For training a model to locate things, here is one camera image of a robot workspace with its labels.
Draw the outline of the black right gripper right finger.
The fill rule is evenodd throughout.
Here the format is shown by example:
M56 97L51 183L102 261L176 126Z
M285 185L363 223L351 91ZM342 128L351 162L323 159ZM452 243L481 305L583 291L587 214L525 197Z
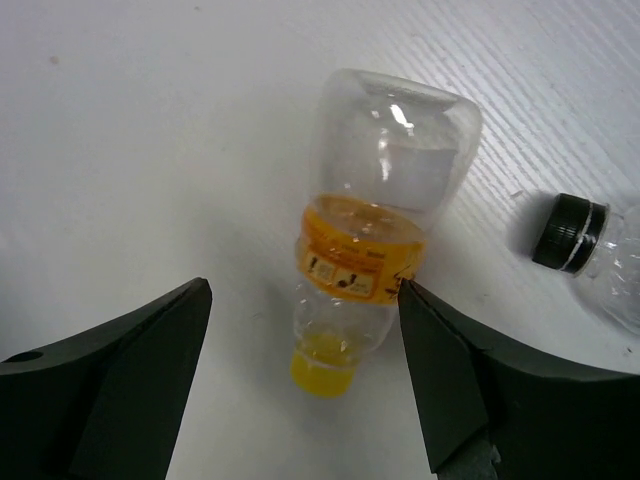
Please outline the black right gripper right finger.
M440 479L635 479L639 378L515 340L404 281L400 326Z

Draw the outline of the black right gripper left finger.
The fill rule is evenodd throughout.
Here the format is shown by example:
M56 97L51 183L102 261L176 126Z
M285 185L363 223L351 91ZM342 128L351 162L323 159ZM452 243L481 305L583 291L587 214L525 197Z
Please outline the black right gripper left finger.
M211 306L208 281L195 278L2 361L2 478L165 478Z

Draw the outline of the clear bottle yellow label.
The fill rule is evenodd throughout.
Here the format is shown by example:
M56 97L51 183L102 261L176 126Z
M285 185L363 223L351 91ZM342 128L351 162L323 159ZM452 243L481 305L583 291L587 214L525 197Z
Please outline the clear bottle yellow label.
M290 373L301 389L343 395L384 342L401 283L422 266L482 127L479 106L455 93L357 69L328 78L295 246Z

